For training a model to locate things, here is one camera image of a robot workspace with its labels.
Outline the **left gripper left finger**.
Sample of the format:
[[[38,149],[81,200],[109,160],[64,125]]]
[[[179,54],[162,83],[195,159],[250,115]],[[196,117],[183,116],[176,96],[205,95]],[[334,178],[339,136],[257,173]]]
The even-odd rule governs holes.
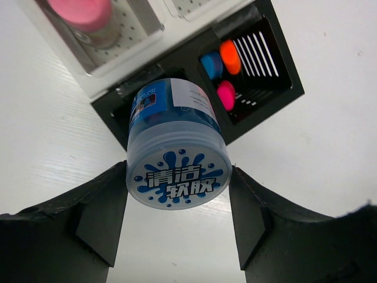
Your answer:
[[[1,215],[2,282],[105,282],[115,265],[126,163],[11,215]]]

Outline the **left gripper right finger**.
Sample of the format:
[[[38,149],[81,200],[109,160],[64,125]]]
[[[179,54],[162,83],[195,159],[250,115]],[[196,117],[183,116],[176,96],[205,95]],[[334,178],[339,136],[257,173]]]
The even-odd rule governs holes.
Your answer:
[[[231,209],[247,282],[375,282],[376,206],[333,218],[299,206],[238,167]]]

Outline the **pink highlighter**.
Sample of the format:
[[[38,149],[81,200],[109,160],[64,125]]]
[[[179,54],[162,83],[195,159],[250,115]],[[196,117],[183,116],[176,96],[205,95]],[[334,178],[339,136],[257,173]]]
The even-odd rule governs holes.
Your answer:
[[[217,94],[226,111],[232,111],[236,101],[236,90],[229,81],[222,81],[218,88]]]

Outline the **blue highlighter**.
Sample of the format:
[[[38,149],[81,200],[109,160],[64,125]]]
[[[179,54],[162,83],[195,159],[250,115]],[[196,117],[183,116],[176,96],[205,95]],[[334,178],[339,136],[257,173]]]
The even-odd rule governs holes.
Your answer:
[[[222,76],[223,62],[218,52],[210,52],[200,58],[209,79],[214,80]]]

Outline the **orange highlighter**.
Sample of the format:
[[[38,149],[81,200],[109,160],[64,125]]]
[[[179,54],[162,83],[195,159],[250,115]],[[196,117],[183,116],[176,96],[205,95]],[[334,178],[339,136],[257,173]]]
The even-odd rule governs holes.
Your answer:
[[[238,75],[242,70],[241,59],[232,40],[226,40],[219,46],[221,59],[231,75]]]

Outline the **pink cap pen tube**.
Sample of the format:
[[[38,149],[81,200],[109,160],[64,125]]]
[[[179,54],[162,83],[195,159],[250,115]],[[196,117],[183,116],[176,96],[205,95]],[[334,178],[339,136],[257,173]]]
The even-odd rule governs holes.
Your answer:
[[[120,37],[117,11],[110,0],[48,1],[76,38],[95,49],[112,47]]]

